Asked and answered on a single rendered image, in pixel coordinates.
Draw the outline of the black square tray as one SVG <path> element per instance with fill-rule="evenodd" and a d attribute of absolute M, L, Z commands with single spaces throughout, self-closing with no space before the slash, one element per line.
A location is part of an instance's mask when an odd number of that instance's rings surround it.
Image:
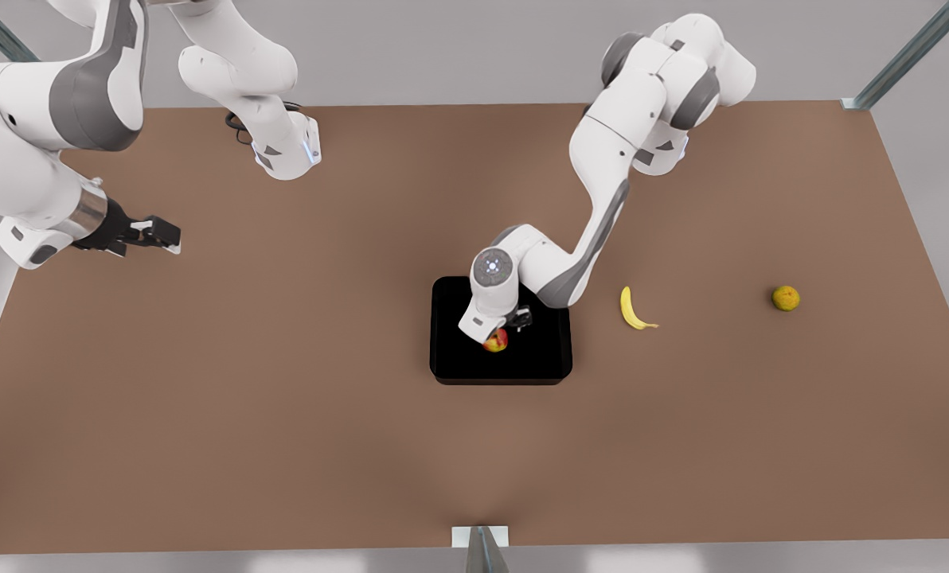
<path fill-rule="evenodd" d="M 530 323 L 521 330 L 507 326 L 506 348 L 490 352 L 459 328 L 470 300 L 466 276 L 439 277 L 433 284 L 428 365 L 441 384 L 551 385 L 572 372 L 567 309 L 548 308 L 520 286 L 518 305 L 528 307 Z"/>

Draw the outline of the yellow banana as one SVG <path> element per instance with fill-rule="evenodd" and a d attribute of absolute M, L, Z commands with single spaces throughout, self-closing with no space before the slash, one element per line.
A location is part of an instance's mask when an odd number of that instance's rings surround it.
<path fill-rule="evenodd" d="M 639 319 L 637 313 L 635 313 L 634 306 L 632 306 L 631 288 L 629 286 L 625 286 L 623 290 L 621 290 L 619 305 L 624 322 L 632 329 L 644 330 L 657 329 L 659 327 L 658 324 L 644 322 L 642 319 Z"/>

